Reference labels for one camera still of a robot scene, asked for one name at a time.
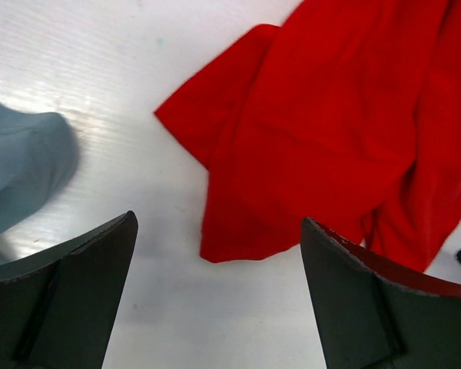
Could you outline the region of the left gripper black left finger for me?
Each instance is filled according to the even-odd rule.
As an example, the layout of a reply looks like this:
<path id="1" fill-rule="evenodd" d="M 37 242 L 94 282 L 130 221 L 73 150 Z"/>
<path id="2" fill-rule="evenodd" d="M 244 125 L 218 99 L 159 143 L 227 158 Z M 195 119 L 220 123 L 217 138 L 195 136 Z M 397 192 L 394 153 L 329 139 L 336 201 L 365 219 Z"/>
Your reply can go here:
<path id="1" fill-rule="evenodd" d="M 128 211 L 0 264 L 0 368 L 100 368 L 138 234 Z"/>

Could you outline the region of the red t shirt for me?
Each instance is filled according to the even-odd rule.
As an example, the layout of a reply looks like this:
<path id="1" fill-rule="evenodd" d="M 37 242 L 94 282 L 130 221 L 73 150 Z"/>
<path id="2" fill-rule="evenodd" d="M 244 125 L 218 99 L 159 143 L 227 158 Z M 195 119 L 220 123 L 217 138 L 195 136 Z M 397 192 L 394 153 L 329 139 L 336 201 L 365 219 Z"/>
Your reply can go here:
<path id="1" fill-rule="evenodd" d="M 262 260 L 313 218 L 425 271 L 461 219 L 461 1 L 304 1 L 155 112 L 208 171 L 200 255 Z"/>

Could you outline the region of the blue grey t shirt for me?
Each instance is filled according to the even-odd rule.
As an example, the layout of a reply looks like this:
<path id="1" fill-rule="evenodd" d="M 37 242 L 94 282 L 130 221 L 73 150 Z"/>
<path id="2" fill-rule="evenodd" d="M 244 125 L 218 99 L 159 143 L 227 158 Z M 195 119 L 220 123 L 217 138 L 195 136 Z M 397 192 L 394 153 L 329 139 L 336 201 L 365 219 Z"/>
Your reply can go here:
<path id="1" fill-rule="evenodd" d="M 62 191 L 79 159 L 76 134 L 62 115 L 0 103 L 0 234 Z"/>

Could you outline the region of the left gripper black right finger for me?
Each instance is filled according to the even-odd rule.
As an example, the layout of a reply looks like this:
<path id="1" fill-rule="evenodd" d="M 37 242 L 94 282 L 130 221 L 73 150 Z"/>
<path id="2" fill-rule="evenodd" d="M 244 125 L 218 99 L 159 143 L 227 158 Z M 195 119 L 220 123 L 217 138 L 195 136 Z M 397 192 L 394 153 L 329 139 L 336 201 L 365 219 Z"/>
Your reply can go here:
<path id="1" fill-rule="evenodd" d="M 461 284 L 305 218 L 300 249 L 328 368 L 461 368 Z"/>

